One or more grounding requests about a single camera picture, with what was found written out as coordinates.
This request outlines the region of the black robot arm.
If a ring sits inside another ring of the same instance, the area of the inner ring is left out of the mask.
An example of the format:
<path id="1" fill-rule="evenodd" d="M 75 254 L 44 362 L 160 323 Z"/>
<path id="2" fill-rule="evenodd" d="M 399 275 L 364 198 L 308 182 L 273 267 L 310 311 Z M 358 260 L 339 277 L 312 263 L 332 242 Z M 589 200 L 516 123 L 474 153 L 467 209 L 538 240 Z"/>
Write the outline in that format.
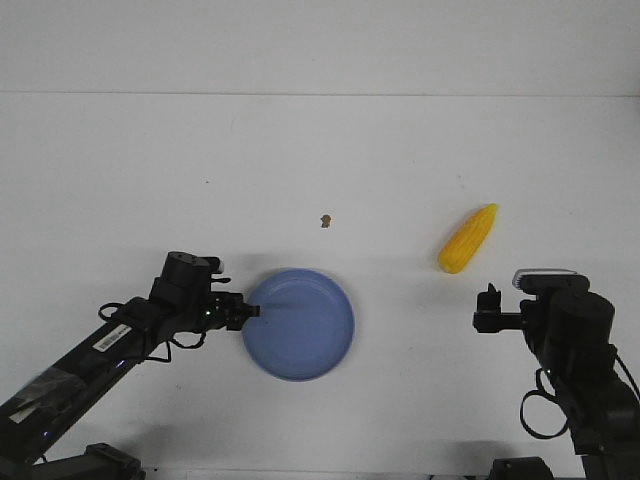
<path id="1" fill-rule="evenodd" d="M 477 296 L 479 333 L 519 330 L 539 362 L 532 395 L 556 404 L 588 479 L 639 476 L 639 389 L 619 378 L 624 363 L 610 342 L 615 308 L 571 271 L 519 270 L 513 284 L 527 294 L 515 313 L 501 308 L 494 286 Z"/>
<path id="2" fill-rule="evenodd" d="M 239 331 L 260 314 L 240 293 L 216 291 L 225 282 L 217 257 L 168 253 L 149 295 L 110 304 L 112 314 L 86 339 L 27 382 L 1 406 L 4 479 L 143 479 L 141 462 L 104 443 L 81 455 L 43 461 L 46 452 L 134 367 L 179 347 L 180 333 L 200 348 L 211 330 Z"/>

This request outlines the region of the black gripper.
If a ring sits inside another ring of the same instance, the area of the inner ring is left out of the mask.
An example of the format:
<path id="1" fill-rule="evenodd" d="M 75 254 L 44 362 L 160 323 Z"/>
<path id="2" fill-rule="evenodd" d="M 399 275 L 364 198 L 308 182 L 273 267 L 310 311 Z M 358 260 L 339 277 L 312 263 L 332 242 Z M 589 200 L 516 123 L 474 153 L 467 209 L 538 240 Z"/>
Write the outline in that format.
<path id="1" fill-rule="evenodd" d="M 503 312 L 501 300 L 501 292 L 493 283 L 488 284 L 488 291 L 477 295 L 476 311 L 472 322 L 477 332 L 523 329 L 522 315 L 520 313 Z"/>
<path id="2" fill-rule="evenodd" d="M 230 278 L 211 278 L 204 288 L 202 303 L 202 330 L 241 331 L 245 322 L 259 318 L 259 305 L 244 304 L 241 293 L 222 291 L 220 285 L 226 285 Z"/>

